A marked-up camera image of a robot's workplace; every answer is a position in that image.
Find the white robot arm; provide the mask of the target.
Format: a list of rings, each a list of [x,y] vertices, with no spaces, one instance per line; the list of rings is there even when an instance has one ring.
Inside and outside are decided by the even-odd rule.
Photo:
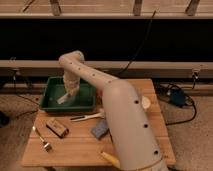
[[[169,171],[141,96],[130,82],[86,66],[80,51],[62,55],[59,64],[67,77],[76,75],[102,91],[103,109],[122,170]]]

